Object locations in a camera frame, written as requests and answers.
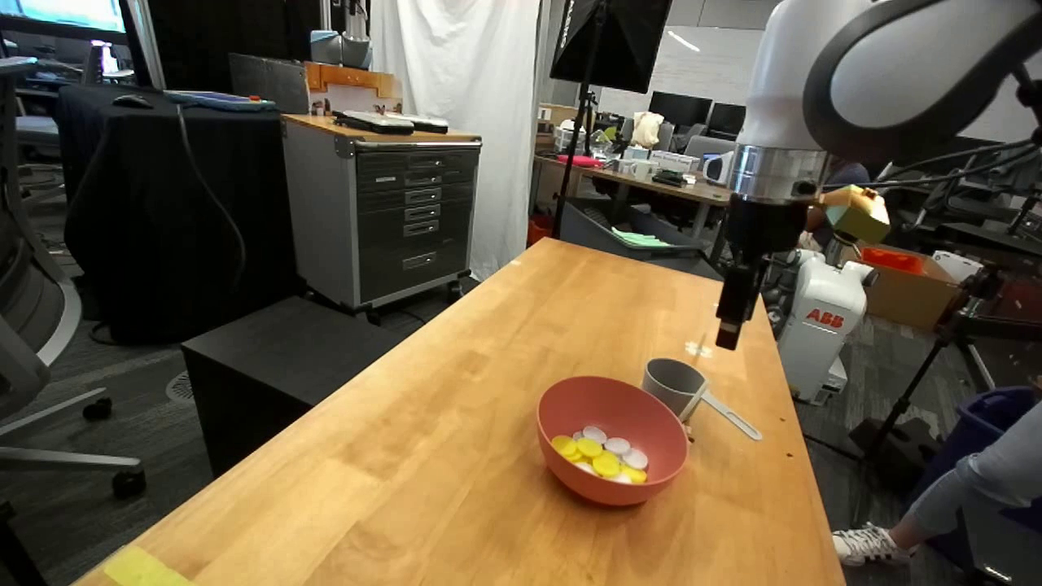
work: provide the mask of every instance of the cardboard box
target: cardboard box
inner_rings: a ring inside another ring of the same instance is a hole
[[[961,285],[924,255],[899,246],[881,252],[916,256],[916,269],[876,266],[867,312],[916,331],[936,331],[948,307],[961,299]]]

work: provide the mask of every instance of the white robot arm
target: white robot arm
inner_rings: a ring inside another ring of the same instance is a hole
[[[1022,66],[1040,47],[1042,0],[781,0],[759,41],[729,178],[715,346],[736,347],[767,255],[796,246],[828,152],[864,162],[938,152],[1009,76],[1042,124],[1042,86]]]

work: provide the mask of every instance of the gray filing cabinet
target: gray filing cabinet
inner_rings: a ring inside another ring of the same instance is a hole
[[[288,118],[296,269],[318,297],[370,309],[470,272],[479,136],[365,132]]]

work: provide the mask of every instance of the wooden tabletop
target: wooden tabletop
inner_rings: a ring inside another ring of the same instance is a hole
[[[694,202],[721,204],[721,208],[729,204],[729,189],[710,184],[710,182],[665,184],[665,182],[644,182],[644,178],[636,178],[636,175],[622,175],[622,171],[612,171],[612,168],[602,168],[602,165],[593,165],[593,168],[584,168],[584,171],[593,175],[593,178],[608,178],[608,182],[629,184],[629,189],[644,189],[644,193],[665,196],[665,198],[694,198]]]
[[[288,113],[282,120],[303,124],[303,127],[318,127],[349,141],[367,141],[367,144],[475,144],[482,141],[479,132],[465,130],[450,130],[450,132],[430,132],[430,130],[415,130],[415,132],[370,132],[359,127],[343,127],[332,118],[306,118],[306,113]]]
[[[842,582],[761,307],[700,359],[761,443],[696,411],[686,470],[625,512],[543,470],[540,394],[694,360],[715,294],[543,238],[80,582]]]

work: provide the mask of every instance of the white curtain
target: white curtain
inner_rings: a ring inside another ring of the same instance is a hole
[[[400,81],[404,108],[482,132],[470,241],[475,278],[524,252],[536,4],[377,0],[370,6],[373,69]]]

